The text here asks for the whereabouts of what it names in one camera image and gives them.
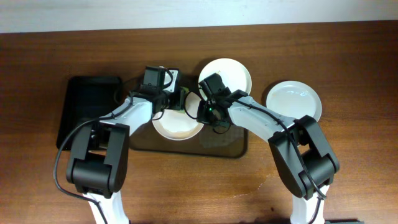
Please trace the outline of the white plate top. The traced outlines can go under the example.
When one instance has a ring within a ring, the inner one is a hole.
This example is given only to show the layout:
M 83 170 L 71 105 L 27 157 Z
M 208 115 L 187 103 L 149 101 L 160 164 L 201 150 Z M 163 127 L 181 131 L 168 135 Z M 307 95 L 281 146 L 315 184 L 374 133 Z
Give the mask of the white plate top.
M 200 72 L 198 82 L 201 83 L 207 77 L 218 74 L 223 85 L 217 86 L 216 92 L 229 89 L 230 93 L 236 90 L 246 92 L 248 95 L 252 89 L 252 79 L 247 68 L 237 60 L 231 58 L 219 58 L 208 63 Z

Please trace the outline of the white plate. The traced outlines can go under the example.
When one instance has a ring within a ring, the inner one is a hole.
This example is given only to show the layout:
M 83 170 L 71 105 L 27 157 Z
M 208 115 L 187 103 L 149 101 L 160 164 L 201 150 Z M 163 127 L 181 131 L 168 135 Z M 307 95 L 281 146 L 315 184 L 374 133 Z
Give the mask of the white plate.
M 267 94 L 266 107 L 296 119 L 309 115 L 319 121 L 322 115 L 322 103 L 316 91 L 298 81 L 284 81 L 273 86 Z
M 231 58 L 219 58 L 208 63 L 200 72 L 198 82 L 201 83 L 207 77 L 218 74 L 223 85 L 217 86 L 216 92 L 229 89 L 230 93 L 236 90 L 246 92 L 248 95 L 252 89 L 252 79 L 247 68 L 237 60 Z
M 165 110 L 163 113 L 157 113 L 155 120 L 152 120 L 155 130 L 161 136 L 174 141 L 183 141 L 194 137 L 204 127 L 204 124 L 196 121 L 200 101 L 201 98 L 191 92 L 185 100 L 185 109 L 188 114 L 185 110 Z

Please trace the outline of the white plate bottom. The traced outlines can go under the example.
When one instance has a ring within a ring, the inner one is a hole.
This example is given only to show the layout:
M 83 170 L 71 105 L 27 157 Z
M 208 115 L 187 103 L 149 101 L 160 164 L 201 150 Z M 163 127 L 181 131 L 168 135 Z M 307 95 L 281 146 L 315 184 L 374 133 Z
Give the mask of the white plate bottom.
M 194 137 L 204 127 L 204 124 L 196 121 L 200 101 L 201 98 L 191 92 L 185 100 L 185 109 L 188 114 L 185 110 L 165 110 L 163 113 L 157 113 L 155 120 L 152 120 L 155 130 L 161 136 L 174 141 L 183 141 Z

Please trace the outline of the green yellow sponge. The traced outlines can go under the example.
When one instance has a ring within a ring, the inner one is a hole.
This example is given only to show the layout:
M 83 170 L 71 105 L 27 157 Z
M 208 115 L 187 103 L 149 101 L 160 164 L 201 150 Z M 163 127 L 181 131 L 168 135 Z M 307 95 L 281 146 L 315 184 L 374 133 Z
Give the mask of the green yellow sponge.
M 189 94 L 190 90 L 188 88 L 182 88 L 182 92 L 184 95 Z

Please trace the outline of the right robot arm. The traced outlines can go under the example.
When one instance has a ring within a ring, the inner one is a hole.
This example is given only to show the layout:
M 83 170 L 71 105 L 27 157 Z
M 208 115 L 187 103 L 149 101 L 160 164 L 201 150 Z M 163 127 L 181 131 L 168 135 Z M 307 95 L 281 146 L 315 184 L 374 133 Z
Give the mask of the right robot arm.
M 197 121 L 239 126 L 268 143 L 285 187 L 293 196 L 291 223 L 325 223 L 326 193 L 340 163 L 316 119 L 278 114 L 257 103 L 245 91 L 231 91 L 214 73 L 199 82 L 205 95 Z

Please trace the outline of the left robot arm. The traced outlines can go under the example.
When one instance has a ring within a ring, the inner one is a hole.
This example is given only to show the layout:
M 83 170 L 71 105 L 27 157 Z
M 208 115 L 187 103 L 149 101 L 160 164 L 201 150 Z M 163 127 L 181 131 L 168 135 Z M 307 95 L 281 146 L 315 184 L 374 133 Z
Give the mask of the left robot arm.
M 89 203 L 96 223 L 130 222 L 121 199 L 130 137 L 157 113 L 182 108 L 180 77 L 177 68 L 146 67 L 121 106 L 78 125 L 64 141 L 71 144 L 67 181 L 77 190 L 74 197 Z

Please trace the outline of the brown serving tray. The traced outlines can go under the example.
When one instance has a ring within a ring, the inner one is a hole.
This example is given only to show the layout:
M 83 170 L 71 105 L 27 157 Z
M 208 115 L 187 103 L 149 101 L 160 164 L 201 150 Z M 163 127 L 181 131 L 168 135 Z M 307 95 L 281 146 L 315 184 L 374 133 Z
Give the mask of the brown serving tray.
M 183 77 L 178 84 L 188 88 L 189 93 L 199 94 L 197 77 Z M 174 141 L 161 136 L 150 121 L 134 132 L 130 137 L 129 145 L 136 151 L 239 158 L 247 151 L 248 132 L 237 126 L 226 129 L 223 127 L 213 128 L 204 124 L 202 130 L 194 137 L 183 141 Z

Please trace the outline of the black plastic tray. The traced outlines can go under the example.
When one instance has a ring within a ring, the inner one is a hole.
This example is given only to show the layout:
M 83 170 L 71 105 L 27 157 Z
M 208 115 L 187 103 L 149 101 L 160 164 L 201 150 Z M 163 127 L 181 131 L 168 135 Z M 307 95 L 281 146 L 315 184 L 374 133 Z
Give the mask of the black plastic tray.
M 112 76 L 75 76 L 68 80 L 56 146 L 79 124 L 118 107 L 122 80 Z

